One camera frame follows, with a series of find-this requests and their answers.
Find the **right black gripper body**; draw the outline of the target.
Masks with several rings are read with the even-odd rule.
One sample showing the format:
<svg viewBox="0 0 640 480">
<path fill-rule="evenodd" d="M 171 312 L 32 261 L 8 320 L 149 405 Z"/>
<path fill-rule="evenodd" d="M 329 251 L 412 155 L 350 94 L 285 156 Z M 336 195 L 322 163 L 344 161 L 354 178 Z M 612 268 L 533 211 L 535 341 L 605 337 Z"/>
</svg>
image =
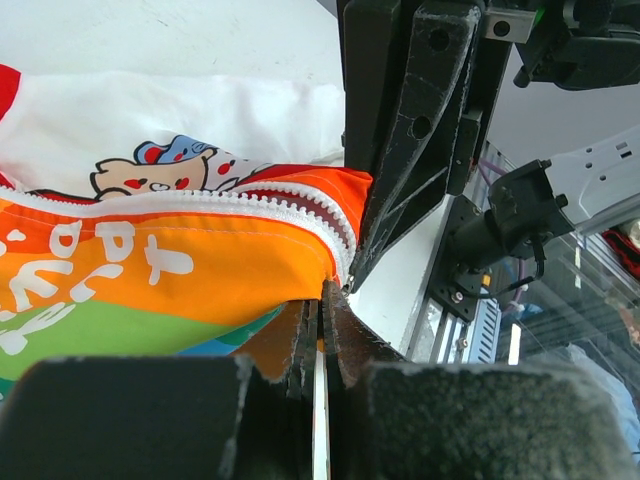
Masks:
<svg viewBox="0 0 640 480">
<path fill-rule="evenodd" d="M 462 193 L 476 168 L 512 49 L 522 61 L 513 79 L 519 88 L 539 82 L 586 91 L 639 82 L 636 1 L 488 1 L 485 6 L 449 173 L 452 195 Z"/>
</svg>

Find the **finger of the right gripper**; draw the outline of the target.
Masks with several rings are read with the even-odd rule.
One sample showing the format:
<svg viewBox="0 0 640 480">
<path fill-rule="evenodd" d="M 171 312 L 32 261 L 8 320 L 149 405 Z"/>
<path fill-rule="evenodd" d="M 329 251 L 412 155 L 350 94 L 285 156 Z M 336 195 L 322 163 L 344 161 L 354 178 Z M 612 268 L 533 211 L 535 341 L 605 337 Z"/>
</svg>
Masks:
<svg viewBox="0 0 640 480">
<path fill-rule="evenodd" d="M 398 169 L 383 163 L 406 71 L 420 1 L 341 1 L 339 33 L 346 93 L 345 165 L 366 171 L 378 188 Z"/>
<path fill-rule="evenodd" d="M 352 290 L 444 199 L 482 19 L 480 4 L 422 4 L 413 16 L 383 157 L 385 165 L 398 169 L 398 181 L 378 188 L 372 177 L 350 267 Z"/>
</svg>

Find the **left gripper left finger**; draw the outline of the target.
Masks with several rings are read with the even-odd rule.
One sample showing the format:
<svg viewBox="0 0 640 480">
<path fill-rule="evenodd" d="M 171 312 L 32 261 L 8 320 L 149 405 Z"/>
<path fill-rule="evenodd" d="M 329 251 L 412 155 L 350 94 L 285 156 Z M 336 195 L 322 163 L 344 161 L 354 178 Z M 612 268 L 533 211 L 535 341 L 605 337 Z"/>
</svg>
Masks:
<svg viewBox="0 0 640 480">
<path fill-rule="evenodd" d="M 37 363 L 1 411 L 5 479 L 308 479 L 316 301 L 229 356 Z"/>
</svg>

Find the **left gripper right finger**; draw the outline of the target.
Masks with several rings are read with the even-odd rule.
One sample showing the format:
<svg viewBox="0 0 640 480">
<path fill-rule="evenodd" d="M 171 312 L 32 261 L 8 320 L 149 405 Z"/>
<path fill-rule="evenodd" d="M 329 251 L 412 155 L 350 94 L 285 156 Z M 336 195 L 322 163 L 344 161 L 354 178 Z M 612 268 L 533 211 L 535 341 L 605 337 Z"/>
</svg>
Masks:
<svg viewBox="0 0 640 480">
<path fill-rule="evenodd" d="M 635 479 L 610 397 L 562 363 L 414 363 L 323 287 L 335 479 Z"/>
</svg>

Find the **white red rainbow kids jacket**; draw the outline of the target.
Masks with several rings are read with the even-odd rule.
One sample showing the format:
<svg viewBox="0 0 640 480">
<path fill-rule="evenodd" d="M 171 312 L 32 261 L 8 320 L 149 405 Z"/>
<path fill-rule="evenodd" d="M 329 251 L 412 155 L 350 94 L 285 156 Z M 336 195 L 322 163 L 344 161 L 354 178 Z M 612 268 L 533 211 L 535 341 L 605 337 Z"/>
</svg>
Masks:
<svg viewBox="0 0 640 480">
<path fill-rule="evenodd" d="M 332 84 L 1 69 L 1 390 L 62 356 L 236 351 L 347 282 L 372 179 Z"/>
</svg>

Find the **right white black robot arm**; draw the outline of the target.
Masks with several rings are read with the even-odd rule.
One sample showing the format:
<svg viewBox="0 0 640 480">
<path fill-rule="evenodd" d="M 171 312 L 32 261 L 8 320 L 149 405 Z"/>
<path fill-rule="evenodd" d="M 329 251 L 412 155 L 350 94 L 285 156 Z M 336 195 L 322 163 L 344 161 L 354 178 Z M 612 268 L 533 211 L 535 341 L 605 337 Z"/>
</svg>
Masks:
<svg viewBox="0 0 640 480">
<path fill-rule="evenodd" d="M 446 195 L 460 195 L 478 163 L 511 51 L 514 82 L 568 91 L 639 80 L 635 1 L 341 1 L 345 163 L 373 184 L 348 284 L 358 289 L 382 255 Z M 630 176 L 636 132 L 535 160 L 491 186 L 490 208 L 456 229 L 447 290 L 505 257 L 544 259 L 571 231 L 621 222 L 638 203 Z"/>
</svg>

